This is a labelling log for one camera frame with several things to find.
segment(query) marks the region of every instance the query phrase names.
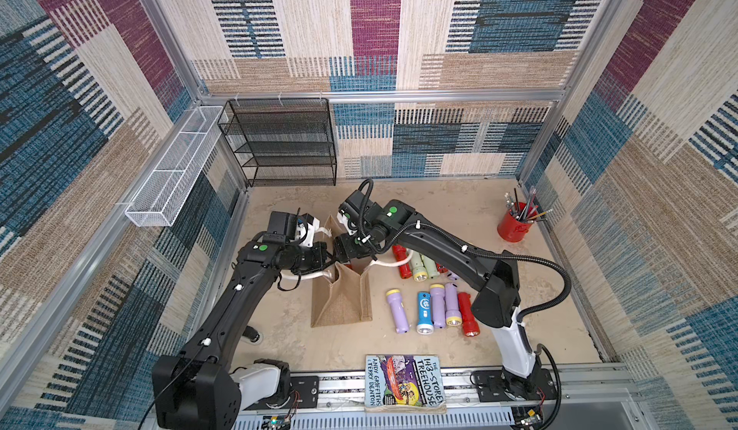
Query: patterned wall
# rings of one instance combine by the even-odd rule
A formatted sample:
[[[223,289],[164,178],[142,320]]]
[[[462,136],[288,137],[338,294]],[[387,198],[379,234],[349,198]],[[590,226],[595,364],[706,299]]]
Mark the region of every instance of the patterned wall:
[[[189,336],[238,199],[226,156],[210,155],[174,226],[128,227],[0,428],[136,427],[154,363]]]
[[[189,95],[138,0],[0,0],[0,15],[3,356]],[[0,428],[143,415],[151,365],[188,334],[235,190],[213,154],[176,226],[129,227]]]
[[[626,0],[529,179],[670,430],[738,428],[737,89],[738,0]]]
[[[138,0],[0,0],[0,357],[189,95]]]
[[[160,1],[203,86],[236,94],[557,87],[602,0]],[[513,174],[548,106],[332,105],[338,177]]]
[[[555,87],[602,0],[161,0],[211,92]]]
[[[512,176],[541,102],[334,104],[339,178]]]

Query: book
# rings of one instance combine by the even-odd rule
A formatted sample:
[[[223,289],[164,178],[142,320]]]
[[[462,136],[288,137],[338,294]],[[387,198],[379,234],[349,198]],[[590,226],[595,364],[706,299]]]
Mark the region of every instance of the book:
[[[438,356],[367,355],[368,412],[446,412]]]

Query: red flashlight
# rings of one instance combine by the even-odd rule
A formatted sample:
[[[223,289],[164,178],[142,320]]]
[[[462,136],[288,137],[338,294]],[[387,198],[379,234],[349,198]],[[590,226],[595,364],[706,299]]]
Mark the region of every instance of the red flashlight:
[[[467,337],[479,335],[479,324],[472,315],[472,296],[466,292],[459,293],[459,310],[461,311],[461,319],[464,320],[461,324],[464,328],[464,335]]]
[[[401,262],[402,260],[407,259],[407,249],[404,247],[395,244],[392,246],[392,253],[395,255],[395,259],[397,259],[398,262]],[[405,263],[400,266],[400,277],[402,279],[407,279],[412,277],[412,270],[411,266],[408,263]]]

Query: white mesh basket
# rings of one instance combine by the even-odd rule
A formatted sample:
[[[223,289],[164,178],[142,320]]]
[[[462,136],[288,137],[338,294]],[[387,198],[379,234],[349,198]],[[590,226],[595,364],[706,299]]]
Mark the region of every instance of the white mesh basket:
[[[198,107],[125,209],[136,226],[171,226],[221,135],[223,107]]]

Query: black wire shelf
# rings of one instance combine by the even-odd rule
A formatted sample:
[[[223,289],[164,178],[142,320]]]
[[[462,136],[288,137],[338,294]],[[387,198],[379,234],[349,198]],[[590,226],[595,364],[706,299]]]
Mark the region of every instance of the black wire shelf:
[[[244,99],[218,125],[250,186],[336,185],[336,146],[326,99]]]

